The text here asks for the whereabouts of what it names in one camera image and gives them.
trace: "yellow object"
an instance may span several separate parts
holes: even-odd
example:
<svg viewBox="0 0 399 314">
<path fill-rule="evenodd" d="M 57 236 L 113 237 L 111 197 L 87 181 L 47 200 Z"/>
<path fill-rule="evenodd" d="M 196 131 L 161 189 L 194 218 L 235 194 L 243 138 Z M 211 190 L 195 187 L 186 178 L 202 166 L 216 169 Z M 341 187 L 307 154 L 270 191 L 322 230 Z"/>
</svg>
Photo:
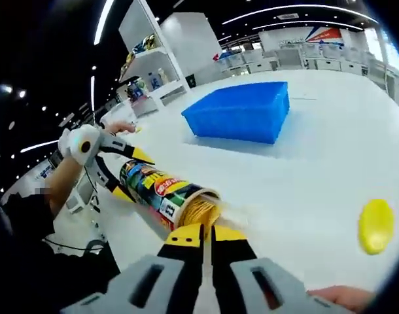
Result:
<svg viewBox="0 0 399 314">
<path fill-rule="evenodd" d="M 148 157 L 145 152 L 143 152 L 141 149 L 134 147 L 133 151 L 133 158 L 136 158 L 138 160 L 142 160 L 144 162 L 149 162 L 151 164 L 154 164 L 154 161 L 152 158 Z"/>
<path fill-rule="evenodd" d="M 134 203 L 134 201 L 128 197 L 127 194 L 125 194 L 119 186 L 117 186 L 114 190 L 113 190 L 113 195 L 115 195 L 117 198 L 120 198 L 121 200 L 124 201 L 130 201 L 132 203 Z"/>
<path fill-rule="evenodd" d="M 379 254 L 393 237 L 394 216 L 385 200 L 371 200 L 359 219 L 359 240 L 367 254 Z"/>
<path fill-rule="evenodd" d="M 177 228 L 168 235 L 165 244 L 178 245 L 180 247 L 200 247 L 200 230 L 201 224 L 190 224 L 189 226 Z"/>
<path fill-rule="evenodd" d="M 191 224 L 203 224 L 205 238 L 207 239 L 211 226 L 220 216 L 221 210 L 216 204 L 208 201 L 202 196 L 194 198 L 179 218 L 178 226 L 188 226 Z"/>
<path fill-rule="evenodd" d="M 234 241 L 234 240 L 246 240 L 246 236 L 237 230 L 232 230 L 223 226 L 214 226 L 215 228 L 215 239 L 216 241 Z"/>
</svg>

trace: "yellow disc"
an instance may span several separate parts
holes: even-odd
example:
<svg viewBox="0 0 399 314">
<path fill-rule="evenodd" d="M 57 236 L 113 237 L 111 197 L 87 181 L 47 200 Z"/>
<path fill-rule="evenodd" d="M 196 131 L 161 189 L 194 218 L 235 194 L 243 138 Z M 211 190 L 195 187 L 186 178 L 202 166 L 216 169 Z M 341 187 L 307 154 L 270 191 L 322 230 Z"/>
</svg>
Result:
<svg viewBox="0 0 399 314">
<path fill-rule="evenodd" d="M 394 217 L 385 200 L 371 200 L 359 218 L 359 240 L 367 254 L 384 251 L 393 237 Z"/>
</svg>

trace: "colorful can label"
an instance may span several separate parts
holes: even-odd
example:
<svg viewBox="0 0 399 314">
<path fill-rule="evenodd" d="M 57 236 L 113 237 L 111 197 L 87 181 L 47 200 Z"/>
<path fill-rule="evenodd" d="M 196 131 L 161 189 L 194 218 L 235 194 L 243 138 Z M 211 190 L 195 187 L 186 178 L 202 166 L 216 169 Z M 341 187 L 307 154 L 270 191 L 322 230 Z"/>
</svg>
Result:
<svg viewBox="0 0 399 314">
<path fill-rule="evenodd" d="M 203 190 L 201 186 L 135 160 L 122 166 L 120 182 L 170 231 L 177 228 L 186 199 Z"/>
</svg>

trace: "white counter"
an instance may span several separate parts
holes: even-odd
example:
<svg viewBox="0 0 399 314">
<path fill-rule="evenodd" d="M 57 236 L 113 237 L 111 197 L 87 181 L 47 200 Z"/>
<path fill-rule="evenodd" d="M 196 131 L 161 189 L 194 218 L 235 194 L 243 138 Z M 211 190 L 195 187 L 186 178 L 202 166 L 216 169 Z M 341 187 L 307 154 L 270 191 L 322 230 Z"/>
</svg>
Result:
<svg viewBox="0 0 399 314">
<path fill-rule="evenodd" d="M 192 135 L 181 111 L 209 92 L 248 82 L 288 82 L 290 112 L 273 146 Z M 264 72 L 199 86 L 166 111 L 140 119 L 125 135 L 156 167 L 217 190 L 241 210 L 243 230 L 307 288 L 352 285 L 373 290 L 399 257 L 399 108 L 365 77 L 333 71 Z M 118 175 L 123 160 L 105 158 Z M 99 191 L 103 228 L 124 269 L 162 240 L 123 203 Z M 387 200 L 395 234 L 376 256 L 358 244 L 358 217 L 373 198 Z"/>
</svg>

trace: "white wall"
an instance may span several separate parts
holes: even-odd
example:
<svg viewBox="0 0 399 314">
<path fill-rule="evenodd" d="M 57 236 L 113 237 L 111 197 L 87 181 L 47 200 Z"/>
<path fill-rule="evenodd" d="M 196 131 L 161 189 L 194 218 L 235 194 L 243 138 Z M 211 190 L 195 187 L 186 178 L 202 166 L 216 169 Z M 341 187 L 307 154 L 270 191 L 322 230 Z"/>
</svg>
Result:
<svg viewBox="0 0 399 314">
<path fill-rule="evenodd" d="M 204 13 L 176 12 L 161 29 L 185 77 L 213 64 L 222 50 Z"/>
<path fill-rule="evenodd" d="M 318 43 L 320 40 L 326 43 L 343 43 L 341 32 L 337 28 L 318 27 L 314 33 L 311 33 L 313 28 L 288 27 L 261 31 L 259 37 L 265 51 L 279 49 L 287 43 Z"/>
<path fill-rule="evenodd" d="M 35 194 L 37 188 L 44 187 L 44 178 L 41 176 L 41 172 L 48 167 L 51 167 L 50 163 L 48 160 L 44 160 L 29 170 L 3 194 L 1 203 L 5 203 L 11 194 L 19 193 L 21 197 Z"/>
<path fill-rule="evenodd" d="M 138 1 L 133 1 L 130 5 L 118 30 L 129 52 L 146 36 L 154 33 L 153 27 Z"/>
<path fill-rule="evenodd" d="M 368 51 L 368 42 L 363 31 L 355 32 L 341 29 L 343 44 L 348 48 L 356 48 L 361 51 Z"/>
</svg>

